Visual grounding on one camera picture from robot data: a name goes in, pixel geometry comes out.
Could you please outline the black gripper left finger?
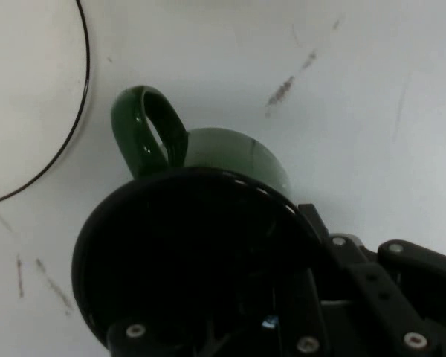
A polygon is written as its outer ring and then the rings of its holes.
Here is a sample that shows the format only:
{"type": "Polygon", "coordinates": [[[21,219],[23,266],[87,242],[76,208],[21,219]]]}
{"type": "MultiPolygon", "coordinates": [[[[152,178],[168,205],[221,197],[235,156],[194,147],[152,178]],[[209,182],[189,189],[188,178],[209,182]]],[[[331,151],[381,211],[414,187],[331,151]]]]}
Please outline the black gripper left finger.
{"type": "Polygon", "coordinates": [[[127,318],[107,332],[111,356],[330,356],[313,271],[278,277],[271,308],[237,323],[212,314],[197,325],[127,318]]]}

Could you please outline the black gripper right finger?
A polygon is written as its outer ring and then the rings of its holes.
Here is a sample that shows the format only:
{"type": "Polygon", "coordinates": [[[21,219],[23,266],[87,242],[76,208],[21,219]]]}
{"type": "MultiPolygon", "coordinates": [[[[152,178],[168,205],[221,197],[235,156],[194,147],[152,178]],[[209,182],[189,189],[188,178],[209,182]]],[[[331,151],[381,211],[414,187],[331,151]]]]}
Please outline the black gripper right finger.
{"type": "Polygon", "coordinates": [[[320,240],[300,355],[446,356],[446,255],[399,239],[370,251],[330,234],[312,204],[298,209],[320,240]]]}

